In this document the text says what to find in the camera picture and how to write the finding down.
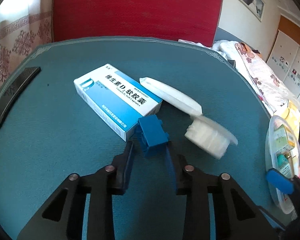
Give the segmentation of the teal dental floss box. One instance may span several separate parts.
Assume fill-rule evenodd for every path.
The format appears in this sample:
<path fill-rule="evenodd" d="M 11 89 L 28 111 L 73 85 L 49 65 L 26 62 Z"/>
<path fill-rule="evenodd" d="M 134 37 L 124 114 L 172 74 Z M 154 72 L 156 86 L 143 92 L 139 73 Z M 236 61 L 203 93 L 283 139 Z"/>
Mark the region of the teal dental floss box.
<path fill-rule="evenodd" d="M 289 152 L 285 154 L 278 154 L 277 163 L 279 172 L 283 174 L 286 178 L 290 179 L 294 176 L 292 158 Z"/>

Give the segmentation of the green baby ointment box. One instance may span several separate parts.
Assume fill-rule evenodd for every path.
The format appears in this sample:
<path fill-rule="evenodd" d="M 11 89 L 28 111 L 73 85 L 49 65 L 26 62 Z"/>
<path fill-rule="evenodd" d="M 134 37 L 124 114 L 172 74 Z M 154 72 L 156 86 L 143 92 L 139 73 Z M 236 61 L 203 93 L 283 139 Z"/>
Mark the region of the green baby ointment box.
<path fill-rule="evenodd" d="M 274 150 L 276 154 L 285 154 L 294 147 L 294 135 L 285 125 L 281 125 L 274 131 Z"/>

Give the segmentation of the white round cap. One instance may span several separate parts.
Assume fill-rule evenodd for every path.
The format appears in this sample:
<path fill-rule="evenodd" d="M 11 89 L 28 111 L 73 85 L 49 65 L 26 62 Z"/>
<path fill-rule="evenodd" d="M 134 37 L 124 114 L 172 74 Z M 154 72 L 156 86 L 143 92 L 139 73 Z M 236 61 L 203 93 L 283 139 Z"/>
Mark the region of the white round cap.
<path fill-rule="evenodd" d="M 185 137 L 216 159 L 221 159 L 230 144 L 238 145 L 231 132 L 203 115 L 193 117 Z"/>

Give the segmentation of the blue toy brick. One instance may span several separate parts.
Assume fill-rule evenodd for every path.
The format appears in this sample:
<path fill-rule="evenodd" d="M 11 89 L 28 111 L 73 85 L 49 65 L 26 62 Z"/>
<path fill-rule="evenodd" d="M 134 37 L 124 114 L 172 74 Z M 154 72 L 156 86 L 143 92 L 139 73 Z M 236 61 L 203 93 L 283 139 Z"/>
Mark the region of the blue toy brick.
<path fill-rule="evenodd" d="M 139 118 L 135 134 L 145 158 L 166 154 L 169 135 L 163 130 L 162 121 L 156 115 Z"/>

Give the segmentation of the clear plastic bowl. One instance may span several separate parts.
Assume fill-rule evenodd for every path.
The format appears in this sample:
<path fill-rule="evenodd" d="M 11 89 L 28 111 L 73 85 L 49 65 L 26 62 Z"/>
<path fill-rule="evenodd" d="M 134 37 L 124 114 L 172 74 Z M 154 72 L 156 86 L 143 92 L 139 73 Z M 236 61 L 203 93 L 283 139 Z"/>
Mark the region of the clear plastic bowl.
<path fill-rule="evenodd" d="M 274 168 L 286 178 L 300 174 L 300 144 L 291 126 L 278 115 L 269 122 L 265 160 L 267 171 Z"/>

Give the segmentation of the white sachet packet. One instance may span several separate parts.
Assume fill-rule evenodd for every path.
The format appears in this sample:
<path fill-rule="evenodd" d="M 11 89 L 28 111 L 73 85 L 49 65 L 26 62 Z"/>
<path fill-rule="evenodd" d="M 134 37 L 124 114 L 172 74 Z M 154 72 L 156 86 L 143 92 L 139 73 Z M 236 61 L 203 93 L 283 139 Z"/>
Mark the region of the white sachet packet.
<path fill-rule="evenodd" d="M 201 105 L 181 91 L 150 77 L 139 78 L 140 84 L 147 90 L 190 116 L 203 114 Z"/>

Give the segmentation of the blue white medicine box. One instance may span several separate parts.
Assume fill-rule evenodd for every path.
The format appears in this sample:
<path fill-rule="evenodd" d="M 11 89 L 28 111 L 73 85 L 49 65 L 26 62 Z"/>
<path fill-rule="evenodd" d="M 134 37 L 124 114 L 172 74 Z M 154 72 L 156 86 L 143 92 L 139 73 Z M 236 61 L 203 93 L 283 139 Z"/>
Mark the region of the blue white medicine box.
<path fill-rule="evenodd" d="M 162 99 L 111 64 L 74 79 L 77 94 L 124 141 L 138 119 L 158 113 Z"/>

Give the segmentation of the floral quilt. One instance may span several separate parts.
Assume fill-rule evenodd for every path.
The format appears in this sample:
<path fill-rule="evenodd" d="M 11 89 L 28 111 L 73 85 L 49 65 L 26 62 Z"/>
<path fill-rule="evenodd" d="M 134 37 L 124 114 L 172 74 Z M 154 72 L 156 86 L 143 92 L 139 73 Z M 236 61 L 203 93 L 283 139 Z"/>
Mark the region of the floral quilt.
<path fill-rule="evenodd" d="M 284 85 L 260 54 L 244 42 L 220 40 L 213 44 L 213 50 L 224 58 L 233 60 L 235 68 L 251 85 L 270 115 L 293 103 L 300 111 L 300 102 Z"/>

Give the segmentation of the white wardrobe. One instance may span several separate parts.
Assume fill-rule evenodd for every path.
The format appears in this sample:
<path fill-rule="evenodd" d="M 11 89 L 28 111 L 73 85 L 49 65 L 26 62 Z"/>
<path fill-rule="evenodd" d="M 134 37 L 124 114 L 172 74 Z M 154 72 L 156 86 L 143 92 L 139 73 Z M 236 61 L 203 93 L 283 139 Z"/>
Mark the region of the white wardrobe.
<path fill-rule="evenodd" d="M 268 66 L 300 102 L 300 26 L 281 16 Z"/>

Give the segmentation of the black smartphone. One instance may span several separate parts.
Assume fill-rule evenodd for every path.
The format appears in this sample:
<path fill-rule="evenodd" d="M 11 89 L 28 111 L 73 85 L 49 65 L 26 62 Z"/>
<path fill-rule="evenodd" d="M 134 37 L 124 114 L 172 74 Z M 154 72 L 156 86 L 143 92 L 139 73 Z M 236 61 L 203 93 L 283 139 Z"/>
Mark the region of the black smartphone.
<path fill-rule="evenodd" d="M 40 67 L 27 67 L 0 94 L 0 129 L 16 100 L 41 72 Z"/>

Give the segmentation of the red upholstered headboard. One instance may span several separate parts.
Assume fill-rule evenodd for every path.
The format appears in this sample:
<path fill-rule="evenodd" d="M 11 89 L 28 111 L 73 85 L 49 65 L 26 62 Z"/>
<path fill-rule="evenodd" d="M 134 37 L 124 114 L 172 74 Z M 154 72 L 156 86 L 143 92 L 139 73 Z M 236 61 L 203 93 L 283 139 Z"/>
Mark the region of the red upholstered headboard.
<path fill-rule="evenodd" d="M 212 44 L 223 0 L 53 0 L 53 39 L 140 36 Z"/>

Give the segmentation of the patterned curtain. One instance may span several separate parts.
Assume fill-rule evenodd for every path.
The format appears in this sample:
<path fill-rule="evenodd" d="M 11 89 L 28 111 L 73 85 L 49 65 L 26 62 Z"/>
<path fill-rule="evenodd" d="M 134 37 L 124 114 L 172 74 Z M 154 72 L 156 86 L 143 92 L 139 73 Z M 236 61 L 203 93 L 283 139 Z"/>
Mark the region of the patterned curtain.
<path fill-rule="evenodd" d="M 37 46 L 50 43 L 52 0 L 3 0 L 0 5 L 0 87 Z"/>

